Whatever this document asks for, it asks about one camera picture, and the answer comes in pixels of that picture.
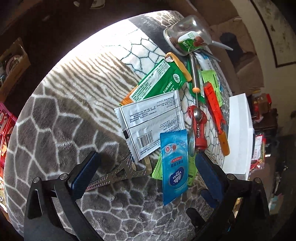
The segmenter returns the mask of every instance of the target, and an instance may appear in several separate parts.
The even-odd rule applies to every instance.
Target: blue wet wipe packet
[[[160,148],[163,161],[163,205],[167,205],[188,188],[187,130],[161,133]]]

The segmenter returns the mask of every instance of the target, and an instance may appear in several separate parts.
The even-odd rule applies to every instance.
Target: patterned blanket
[[[102,154],[94,180],[129,154],[114,108],[171,49],[163,30],[182,16],[175,11],[148,13],[115,23],[83,41],[46,75],[23,108],[13,130],[4,180],[11,223],[23,234],[30,184],[69,173],[91,150]],[[229,119],[229,87],[216,61],[223,88],[223,114]],[[194,104],[187,85],[179,91],[185,125]],[[207,108],[207,154],[222,165],[217,133]],[[159,150],[149,157],[154,168]],[[196,208],[207,219],[212,210],[199,195],[205,184],[197,175],[182,196],[163,206],[162,182],[148,177],[124,180],[86,192],[77,201],[104,240],[191,240],[194,227],[185,211]],[[57,213],[72,232],[60,205]]]

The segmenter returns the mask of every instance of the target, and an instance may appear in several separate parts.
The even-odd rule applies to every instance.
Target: round logo
[[[170,184],[176,186],[184,176],[184,168],[180,167],[178,170],[170,176]]]
[[[166,152],[167,154],[169,154],[170,151],[171,151],[171,147],[170,147],[170,145],[166,145],[166,146],[165,146],[165,152]]]
[[[172,150],[175,151],[176,149],[177,149],[177,144],[176,143],[172,144]]]
[[[180,76],[179,76],[179,75],[177,75],[177,74],[173,74],[173,78],[174,78],[174,80],[175,80],[177,83],[180,82]]]

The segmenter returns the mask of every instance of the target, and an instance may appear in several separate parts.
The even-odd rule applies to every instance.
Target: barcode number
[[[138,144],[140,148],[147,146],[151,142],[153,142],[152,131],[149,131],[137,138]]]

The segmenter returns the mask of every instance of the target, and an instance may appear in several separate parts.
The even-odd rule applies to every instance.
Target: silver screw
[[[61,175],[59,176],[59,178],[60,178],[61,180],[65,180],[67,177],[68,177],[68,174],[67,174],[67,173],[63,173],[63,174],[61,174]]]
[[[234,180],[235,179],[235,175],[233,175],[233,174],[227,174],[227,178],[229,179],[229,180]]]
[[[36,178],[33,179],[33,182],[34,183],[37,183],[37,182],[39,182],[39,180],[40,180],[40,178],[39,177],[36,177]]]
[[[258,178],[258,177],[256,177],[254,180],[255,180],[255,182],[257,182],[257,183],[259,183],[259,184],[261,183],[261,179]]]

